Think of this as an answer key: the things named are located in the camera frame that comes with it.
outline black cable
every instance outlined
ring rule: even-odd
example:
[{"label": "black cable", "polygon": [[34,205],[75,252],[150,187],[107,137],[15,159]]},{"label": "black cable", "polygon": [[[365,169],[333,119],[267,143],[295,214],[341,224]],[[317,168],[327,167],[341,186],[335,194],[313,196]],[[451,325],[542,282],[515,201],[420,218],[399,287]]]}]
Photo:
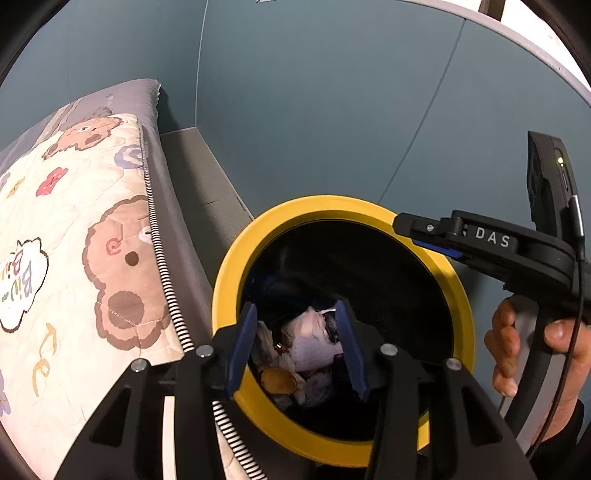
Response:
[{"label": "black cable", "polygon": [[558,389],[554,395],[552,400],[552,405],[550,407],[550,411],[548,412],[548,416],[544,422],[544,425],[540,431],[540,434],[536,438],[534,444],[531,446],[529,451],[527,452],[528,460],[531,460],[532,457],[535,455],[535,451],[538,449],[544,437],[548,433],[550,428],[550,424],[556,414],[556,410],[558,409],[558,404],[560,402],[560,398],[562,397],[562,393],[564,391],[564,386],[566,384],[566,379],[569,374],[570,365],[573,360],[574,354],[574,347],[577,343],[577,337],[579,335],[579,330],[581,327],[581,323],[583,320],[583,308],[584,308],[584,300],[585,300],[585,288],[584,288],[584,265],[585,265],[585,240],[584,237],[579,237],[579,244],[577,248],[577,264],[579,266],[579,312],[577,314],[576,320],[574,321],[573,326],[573,336],[570,339],[569,343],[569,350],[566,353],[566,359],[564,360],[564,367],[562,369],[562,373],[560,374],[560,380],[558,382]]}]

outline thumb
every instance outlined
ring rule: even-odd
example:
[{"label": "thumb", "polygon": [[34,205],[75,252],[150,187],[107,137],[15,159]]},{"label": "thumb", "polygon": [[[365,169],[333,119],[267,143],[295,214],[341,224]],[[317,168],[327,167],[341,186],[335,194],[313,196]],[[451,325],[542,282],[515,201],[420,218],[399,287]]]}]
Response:
[{"label": "thumb", "polygon": [[[548,346],[558,353],[566,353],[573,336],[574,319],[558,320],[550,323],[544,331],[544,339]],[[589,367],[591,366],[591,331],[581,325],[574,346],[573,359],[570,365],[567,384],[564,387],[565,400],[577,398],[583,388]]]}]

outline gray bed sheet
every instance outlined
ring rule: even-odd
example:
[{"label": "gray bed sheet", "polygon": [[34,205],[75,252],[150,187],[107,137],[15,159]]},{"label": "gray bed sheet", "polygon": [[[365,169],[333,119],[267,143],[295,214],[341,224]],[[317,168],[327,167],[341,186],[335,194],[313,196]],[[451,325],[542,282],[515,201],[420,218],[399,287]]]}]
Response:
[{"label": "gray bed sheet", "polygon": [[[195,253],[184,222],[157,127],[160,83],[153,79],[131,80],[91,93],[62,107],[24,132],[0,152],[0,178],[21,156],[58,129],[64,130],[85,118],[117,113],[138,117],[147,141],[147,161],[166,263],[191,338],[196,345],[212,336],[212,287]],[[35,480],[0,424],[0,466],[8,461],[22,479]]]}]

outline black sleeve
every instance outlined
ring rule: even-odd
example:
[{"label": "black sleeve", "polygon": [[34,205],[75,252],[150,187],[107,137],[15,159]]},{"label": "black sleeve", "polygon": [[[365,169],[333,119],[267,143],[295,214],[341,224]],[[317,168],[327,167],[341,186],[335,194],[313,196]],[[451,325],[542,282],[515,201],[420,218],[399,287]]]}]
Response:
[{"label": "black sleeve", "polygon": [[531,459],[531,466],[538,480],[549,480],[577,445],[577,437],[583,425],[583,416],[584,406],[579,400],[566,427],[560,433],[540,444]]}]

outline floor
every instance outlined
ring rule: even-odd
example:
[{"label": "floor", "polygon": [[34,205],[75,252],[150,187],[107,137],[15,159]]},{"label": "floor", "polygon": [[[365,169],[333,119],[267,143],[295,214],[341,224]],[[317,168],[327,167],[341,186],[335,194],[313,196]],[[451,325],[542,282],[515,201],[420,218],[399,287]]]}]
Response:
[{"label": "floor", "polygon": [[195,251],[214,285],[226,252],[252,215],[197,128],[160,140]]}]

